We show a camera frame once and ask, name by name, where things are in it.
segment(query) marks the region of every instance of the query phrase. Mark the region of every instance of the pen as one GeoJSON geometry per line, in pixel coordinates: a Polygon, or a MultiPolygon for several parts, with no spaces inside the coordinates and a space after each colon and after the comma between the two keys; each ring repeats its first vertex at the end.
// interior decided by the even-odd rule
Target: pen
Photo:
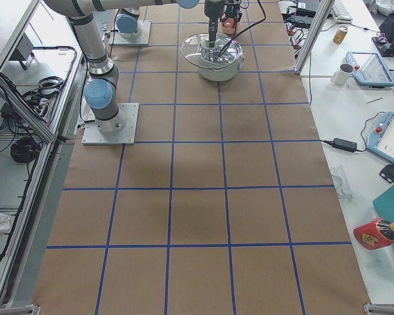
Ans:
{"type": "Polygon", "coordinates": [[[365,104],[369,104],[369,103],[375,102],[376,100],[381,100],[381,99],[383,99],[383,97],[375,98],[374,100],[370,100],[369,102],[366,102],[365,104]]]}

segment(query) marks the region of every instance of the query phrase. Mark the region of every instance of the tablet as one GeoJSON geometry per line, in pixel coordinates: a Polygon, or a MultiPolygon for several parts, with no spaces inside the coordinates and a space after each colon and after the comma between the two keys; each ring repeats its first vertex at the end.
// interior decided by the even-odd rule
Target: tablet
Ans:
{"type": "Polygon", "coordinates": [[[393,87],[394,78],[380,54],[375,52],[348,52],[346,61],[360,68],[353,77],[360,85],[369,87],[393,87]]]}
{"type": "Polygon", "coordinates": [[[366,147],[394,164],[394,113],[382,115],[368,135],[366,147]]]}

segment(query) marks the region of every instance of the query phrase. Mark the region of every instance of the white mug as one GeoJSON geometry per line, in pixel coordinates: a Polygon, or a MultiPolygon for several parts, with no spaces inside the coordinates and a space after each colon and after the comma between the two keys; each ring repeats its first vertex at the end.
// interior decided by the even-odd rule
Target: white mug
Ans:
{"type": "Polygon", "coordinates": [[[331,82],[336,85],[343,85],[351,77],[353,70],[354,67],[351,64],[341,64],[331,77],[331,82]]]}

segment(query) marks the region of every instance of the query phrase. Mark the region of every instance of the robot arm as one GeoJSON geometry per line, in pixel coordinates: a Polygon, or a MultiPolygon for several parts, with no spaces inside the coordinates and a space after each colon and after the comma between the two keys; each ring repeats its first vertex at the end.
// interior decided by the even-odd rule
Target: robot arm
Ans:
{"type": "Polygon", "coordinates": [[[240,0],[205,0],[204,14],[209,18],[209,47],[214,48],[219,20],[224,22],[232,18],[235,23],[239,22],[240,0]]]}
{"type": "MultiPolygon", "coordinates": [[[[89,64],[92,80],[86,84],[83,91],[85,100],[95,115],[95,123],[99,131],[113,133],[122,130],[125,123],[122,111],[116,103],[119,73],[102,45],[92,12],[121,9],[117,26],[121,33],[128,34],[135,30],[141,6],[176,3],[182,8],[191,9],[199,0],[44,0],[44,2],[57,13],[68,17],[89,64]]],[[[225,17],[233,15],[236,20],[239,15],[239,4],[240,0],[206,0],[204,12],[209,17],[210,47],[215,46],[219,19],[224,15],[225,17]]]]}

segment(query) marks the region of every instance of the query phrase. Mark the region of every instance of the can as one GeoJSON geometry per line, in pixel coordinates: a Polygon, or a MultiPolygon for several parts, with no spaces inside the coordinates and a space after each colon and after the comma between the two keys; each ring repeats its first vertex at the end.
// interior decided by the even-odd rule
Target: can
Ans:
{"type": "Polygon", "coordinates": [[[355,238],[367,249],[377,249],[394,243],[394,222],[376,218],[353,230],[355,238]]]}
{"type": "Polygon", "coordinates": [[[345,26],[340,26],[333,37],[333,42],[335,42],[336,44],[341,44],[341,42],[343,41],[344,37],[347,34],[347,30],[348,29],[345,26]]]}

